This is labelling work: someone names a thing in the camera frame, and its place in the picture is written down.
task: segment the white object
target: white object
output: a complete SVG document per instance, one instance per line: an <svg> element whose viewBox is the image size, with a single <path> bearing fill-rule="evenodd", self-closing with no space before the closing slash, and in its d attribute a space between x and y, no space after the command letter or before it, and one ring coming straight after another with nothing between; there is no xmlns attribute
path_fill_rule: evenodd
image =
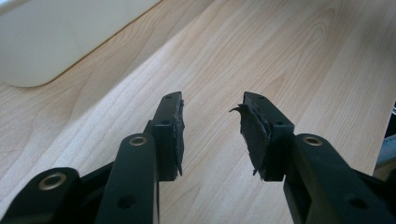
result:
<svg viewBox="0 0 396 224"><path fill-rule="evenodd" d="M0 0L0 81L51 81L159 1Z"/></svg>

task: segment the light wood surface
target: light wood surface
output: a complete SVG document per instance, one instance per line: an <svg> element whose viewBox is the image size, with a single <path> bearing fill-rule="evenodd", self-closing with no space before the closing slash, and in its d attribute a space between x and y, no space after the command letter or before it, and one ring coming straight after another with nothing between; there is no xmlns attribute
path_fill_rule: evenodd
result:
<svg viewBox="0 0 396 224"><path fill-rule="evenodd" d="M0 84L0 211L44 170L114 160L182 91L184 175L161 183L162 223L291 223L283 184L252 176L228 111L265 95L371 174L395 87L395 1L164 0L51 83Z"/></svg>

